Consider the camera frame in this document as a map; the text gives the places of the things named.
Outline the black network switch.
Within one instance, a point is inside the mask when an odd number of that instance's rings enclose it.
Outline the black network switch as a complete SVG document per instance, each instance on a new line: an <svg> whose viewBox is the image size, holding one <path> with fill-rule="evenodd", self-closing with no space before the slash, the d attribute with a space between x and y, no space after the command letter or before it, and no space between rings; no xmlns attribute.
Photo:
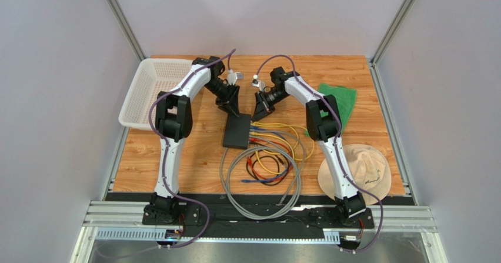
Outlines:
<svg viewBox="0 0 501 263"><path fill-rule="evenodd" d="M228 115L222 146L225 148L247 149L249 145L250 125L250 114L240 114L240 116Z"/></svg>

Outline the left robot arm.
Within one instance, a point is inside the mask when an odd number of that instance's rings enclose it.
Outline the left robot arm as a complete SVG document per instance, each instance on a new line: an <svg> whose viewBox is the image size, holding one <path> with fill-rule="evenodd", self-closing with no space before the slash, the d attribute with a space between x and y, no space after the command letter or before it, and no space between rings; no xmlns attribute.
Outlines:
<svg viewBox="0 0 501 263"><path fill-rule="evenodd" d="M179 220L179 201L185 201L199 205L205 210L207 217L202 230L192 239L186 242L159 241L160 248L171 250L186 247L199 239L209 226L211 215L208 206L179 195L179 167L182 148L193 126L191 102L202 88L207 88L216 96L216 103L224 112L239 115L239 87L220 79L221 73L230 68L230 64L224 64L223 61L230 61L234 53L231 50L223 57L197 57L180 83L169 91L159 92L148 111L149 125L161 141L161 161L159 184L156 185L145 212L156 219Z"/></svg>

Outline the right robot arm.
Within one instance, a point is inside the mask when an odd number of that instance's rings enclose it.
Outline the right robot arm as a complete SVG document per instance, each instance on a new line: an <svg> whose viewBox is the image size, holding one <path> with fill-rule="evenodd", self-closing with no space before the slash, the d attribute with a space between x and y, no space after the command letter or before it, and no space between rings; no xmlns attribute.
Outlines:
<svg viewBox="0 0 501 263"><path fill-rule="evenodd" d="M269 92L258 91L254 114L258 118L268 116L274 105L287 96L293 96L305 106L306 129L310 138L322 149L333 178L339 218L342 221L358 220L368 209L363 194L373 197L383 211L381 198L356 184L349 171L336 98L313 89L296 70L290 73L273 71L270 75L275 86Z"/></svg>

